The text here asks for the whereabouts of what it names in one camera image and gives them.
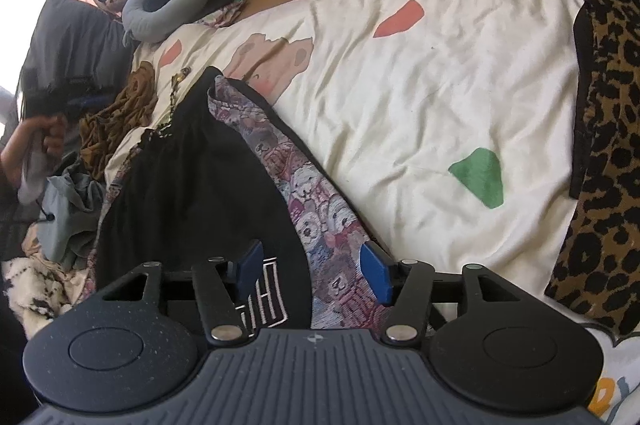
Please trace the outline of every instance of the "black clothing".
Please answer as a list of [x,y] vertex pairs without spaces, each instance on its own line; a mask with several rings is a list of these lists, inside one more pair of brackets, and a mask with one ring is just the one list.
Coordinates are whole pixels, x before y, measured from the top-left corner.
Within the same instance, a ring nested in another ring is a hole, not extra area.
[[593,25],[586,4],[578,11],[574,21],[575,52],[578,57],[578,94],[575,99],[574,150],[572,153],[569,196],[578,199],[582,190],[584,173],[591,155],[593,134],[584,122],[591,72],[593,71]]
[[308,327],[309,268],[286,202],[242,136],[207,108],[220,74],[204,71],[177,106],[170,136],[145,132],[100,229],[97,288],[145,261],[184,271],[212,256],[237,257],[259,239],[265,259],[276,258],[283,325]]

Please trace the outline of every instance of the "orange spot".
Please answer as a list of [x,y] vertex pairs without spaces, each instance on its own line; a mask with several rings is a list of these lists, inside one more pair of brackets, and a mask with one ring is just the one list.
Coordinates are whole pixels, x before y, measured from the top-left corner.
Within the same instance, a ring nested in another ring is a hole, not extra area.
[[609,408],[611,398],[616,393],[616,382],[613,378],[601,378],[598,380],[596,393],[589,404],[589,410],[598,418],[606,413]]
[[416,0],[407,1],[400,10],[387,17],[376,28],[373,38],[387,37],[401,31],[407,31],[424,17],[424,10]]
[[166,66],[171,64],[174,60],[178,58],[178,55],[182,52],[182,43],[180,39],[178,39],[174,44],[168,49],[162,52],[162,56],[158,61],[158,68],[162,66]]

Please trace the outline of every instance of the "printed cartoon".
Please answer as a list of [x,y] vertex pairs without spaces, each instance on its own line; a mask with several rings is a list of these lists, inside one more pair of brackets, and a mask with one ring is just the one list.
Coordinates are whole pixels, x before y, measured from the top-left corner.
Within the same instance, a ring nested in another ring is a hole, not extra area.
[[254,33],[236,49],[223,73],[247,82],[273,105],[293,78],[306,70],[313,50],[311,38],[289,42]]

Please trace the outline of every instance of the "blue clip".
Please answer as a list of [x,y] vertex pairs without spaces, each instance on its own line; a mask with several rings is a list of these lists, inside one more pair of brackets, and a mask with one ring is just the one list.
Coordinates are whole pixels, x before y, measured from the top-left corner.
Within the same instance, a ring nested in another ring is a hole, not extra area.
[[398,265],[373,241],[360,247],[360,269],[377,301],[383,306],[394,303],[394,278]]
[[239,300],[246,300],[255,289],[255,283],[262,275],[264,251],[262,243],[253,240],[239,261],[235,263],[236,293]]

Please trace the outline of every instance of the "black round pad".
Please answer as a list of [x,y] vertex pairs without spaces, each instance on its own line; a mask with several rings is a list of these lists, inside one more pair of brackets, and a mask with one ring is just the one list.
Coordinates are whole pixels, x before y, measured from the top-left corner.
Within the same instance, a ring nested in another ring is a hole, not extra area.
[[474,307],[435,334],[429,359],[454,391],[515,415],[585,403],[602,369],[595,338],[538,302]]
[[28,342],[24,372],[45,401],[87,413],[143,407],[176,389],[198,357],[189,332],[144,301],[94,295]]
[[69,346],[69,356],[79,366],[111,371],[135,361],[142,353],[142,339],[121,328],[89,329]]

